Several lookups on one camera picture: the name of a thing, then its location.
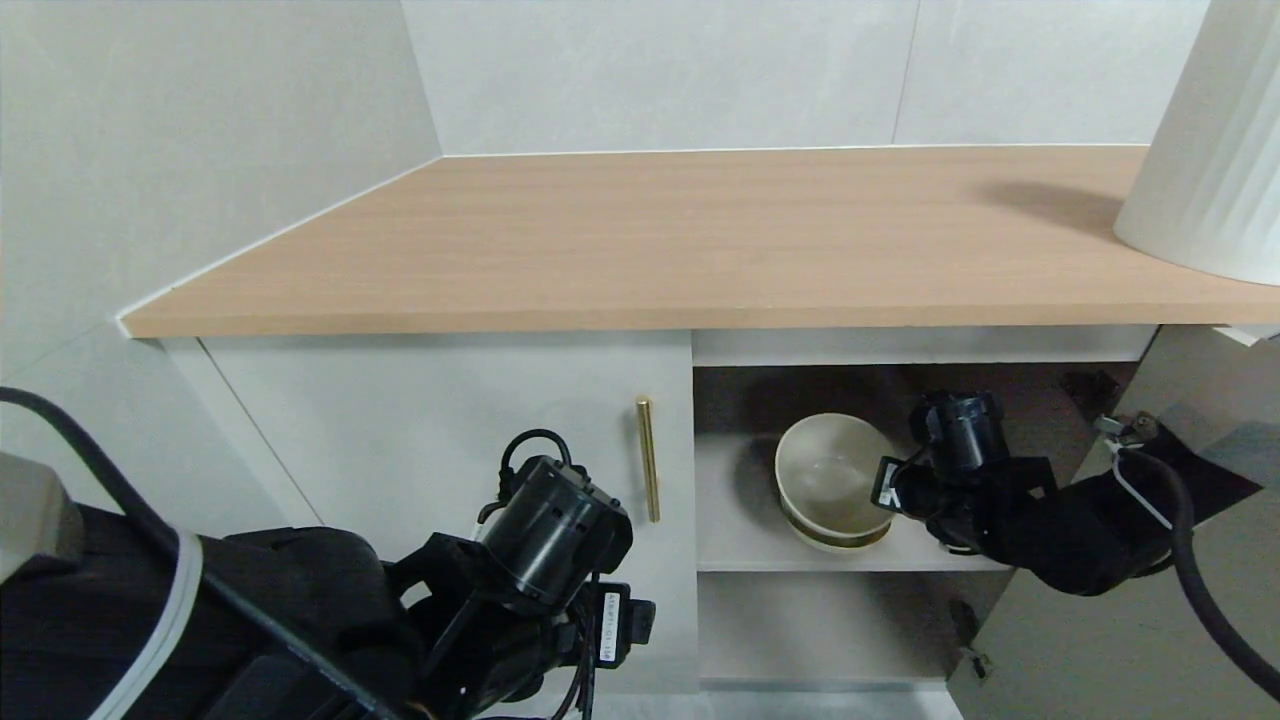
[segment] open cabinet door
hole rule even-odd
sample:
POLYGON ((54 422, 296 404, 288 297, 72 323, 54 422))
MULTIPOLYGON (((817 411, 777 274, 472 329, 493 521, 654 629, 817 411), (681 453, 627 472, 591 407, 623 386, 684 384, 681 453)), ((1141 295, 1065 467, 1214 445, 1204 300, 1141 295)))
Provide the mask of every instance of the open cabinet door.
MULTIPOLYGON (((1226 616, 1280 664, 1280 338, 1162 328, 1116 407, 1138 410, 1265 488, 1202 523, 1196 553, 1226 616)), ((1076 478, 1108 462, 1096 446, 1076 478)), ((965 660, 947 682, 965 720, 1280 717, 1201 626, 1172 569, 1098 597, 1020 570, 973 647, 983 669, 965 660)))

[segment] gold door handle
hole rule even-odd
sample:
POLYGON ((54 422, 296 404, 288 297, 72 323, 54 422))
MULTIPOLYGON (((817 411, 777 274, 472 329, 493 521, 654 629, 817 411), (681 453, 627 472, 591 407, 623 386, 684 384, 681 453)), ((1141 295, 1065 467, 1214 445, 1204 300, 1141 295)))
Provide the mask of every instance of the gold door handle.
POLYGON ((653 401, 645 396, 636 398, 636 414, 640 418, 640 459, 644 461, 644 491, 649 501, 649 521, 662 519, 658 507, 658 456, 653 450, 653 401))

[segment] cabinet door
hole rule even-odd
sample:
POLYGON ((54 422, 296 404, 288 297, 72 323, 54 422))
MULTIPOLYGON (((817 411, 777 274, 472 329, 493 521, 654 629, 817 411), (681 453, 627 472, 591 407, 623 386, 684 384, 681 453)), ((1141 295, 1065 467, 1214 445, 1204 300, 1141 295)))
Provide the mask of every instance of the cabinet door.
MULTIPOLYGON (((1206 583, 1236 629, 1280 662, 1280 338, 1252 347, 1207 327, 1157 334, 1117 413, 1147 410, 1202 456, 1263 486, 1196 532, 1206 583)), ((1103 471, 1094 447, 1079 477, 1103 471)), ((1276 708, 1210 639, 1175 573, 1100 597, 1018 571, 947 683, 966 720, 1253 719, 1276 708)))
MULTIPOLYGON (((635 544, 612 578, 658 603, 650 644, 603 692, 698 683, 692 364, 687 332, 206 338, 206 347, 330 527, 385 559, 434 532, 470 537, 517 433, 561 433, 621 498, 635 544), (635 400, 653 401, 662 519, 650 523, 635 400)), ((554 447, 530 441, 513 465, 554 447)), ((548 692, 562 692, 548 682, 548 692)))

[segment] white cable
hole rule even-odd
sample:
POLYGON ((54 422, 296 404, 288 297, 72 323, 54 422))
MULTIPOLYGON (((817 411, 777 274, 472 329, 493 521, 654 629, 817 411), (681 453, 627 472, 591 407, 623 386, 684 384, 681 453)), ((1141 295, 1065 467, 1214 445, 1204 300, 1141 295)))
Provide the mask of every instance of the white cable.
POLYGON ((165 600, 160 620, 151 630, 151 637, 142 646, 142 651, 133 659, 133 664, 115 684, 115 688, 106 696, 102 705, 97 706, 90 720, 120 720, 124 714, 133 707, 142 691, 151 684, 156 673, 169 661, 169 655, 178 646, 187 620, 191 619, 191 610, 196 606, 196 594, 200 592, 200 577, 205 569, 204 547, 195 533, 175 530, 178 533, 178 565, 174 568, 173 584, 169 585, 169 598, 165 600))
POLYGON ((1129 480, 1124 479, 1124 475, 1120 474, 1120 454, 1119 452, 1116 452, 1115 456, 1111 460, 1111 474, 1116 477, 1116 482, 1120 483, 1120 487, 1123 487, 1124 489, 1129 491, 1129 495, 1132 495, 1134 500, 1137 500, 1138 502, 1140 502, 1142 506, 1147 509, 1147 512, 1151 512, 1157 520, 1160 520, 1160 524, 1164 525, 1166 530, 1172 530, 1174 529, 1174 524, 1170 523, 1164 515, 1161 515, 1160 510, 1156 510, 1156 506, 1153 506, 1152 503, 1147 502, 1146 497, 1142 497, 1138 493, 1138 491, 1133 489, 1133 486, 1129 484, 1129 480))

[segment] wooden countertop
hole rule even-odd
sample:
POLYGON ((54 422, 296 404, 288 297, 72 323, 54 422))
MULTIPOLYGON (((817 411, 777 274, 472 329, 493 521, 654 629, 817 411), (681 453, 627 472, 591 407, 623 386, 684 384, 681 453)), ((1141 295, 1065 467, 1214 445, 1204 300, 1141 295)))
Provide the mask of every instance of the wooden countertop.
POLYGON ((122 318, 136 337, 1275 323, 1111 234, 1142 147, 449 158, 122 318))

